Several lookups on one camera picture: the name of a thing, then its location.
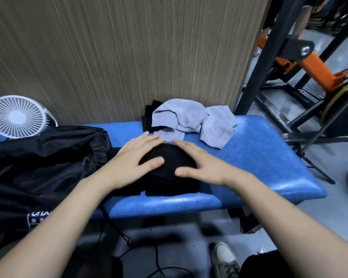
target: black bag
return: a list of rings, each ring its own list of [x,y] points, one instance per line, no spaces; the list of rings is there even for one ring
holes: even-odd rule
[[[102,128],[59,126],[0,142],[0,233],[39,224],[76,184],[108,162]]]

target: wall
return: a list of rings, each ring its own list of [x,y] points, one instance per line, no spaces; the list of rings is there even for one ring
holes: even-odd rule
[[[234,106],[268,0],[0,0],[0,96],[63,124],[140,120],[153,99]]]

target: right hand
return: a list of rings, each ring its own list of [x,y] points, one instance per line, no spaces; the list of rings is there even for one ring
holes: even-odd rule
[[[237,170],[223,160],[207,153],[192,142],[173,140],[173,142],[190,155],[198,164],[199,168],[179,167],[175,175],[179,177],[190,177],[209,184],[228,185],[235,177]]]

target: fan grille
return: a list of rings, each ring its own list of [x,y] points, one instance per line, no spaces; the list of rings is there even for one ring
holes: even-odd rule
[[[43,107],[23,96],[0,97],[0,134],[21,138],[39,134],[46,126]]]

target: floor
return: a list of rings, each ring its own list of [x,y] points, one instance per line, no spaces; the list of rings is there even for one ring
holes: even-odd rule
[[[314,31],[305,31],[303,38],[316,43],[318,53],[328,45],[330,36]],[[257,58],[253,59],[251,71]],[[328,60],[332,71],[348,68],[348,39]],[[303,109],[294,99],[282,91],[266,92],[265,96],[289,119],[296,117]],[[253,104],[248,114],[264,114]],[[301,130],[315,130],[318,122],[307,121]],[[314,145],[308,152],[311,159],[322,170],[327,172],[336,182],[330,185],[320,180],[327,190],[328,197],[320,200],[305,201],[298,205],[303,211],[324,224],[348,241],[348,143]],[[261,229],[255,234],[245,235],[240,232],[239,220],[230,218],[227,210],[215,210],[200,213],[169,215],[155,219],[132,218],[116,223],[133,241],[144,242],[153,239],[158,244],[159,263],[161,267],[178,266],[191,270],[195,277],[211,277],[211,263],[208,252],[209,243],[224,241],[235,253],[241,264],[248,256],[256,254],[263,247],[267,251],[275,249],[266,232]],[[79,246],[94,244],[99,236],[99,225],[91,224],[79,240]],[[115,256],[123,254],[128,247],[118,234],[105,229],[100,243],[101,252]],[[156,270],[155,250],[147,246],[132,250],[122,257],[124,277],[145,277]],[[182,271],[165,270],[167,277],[188,277]]]

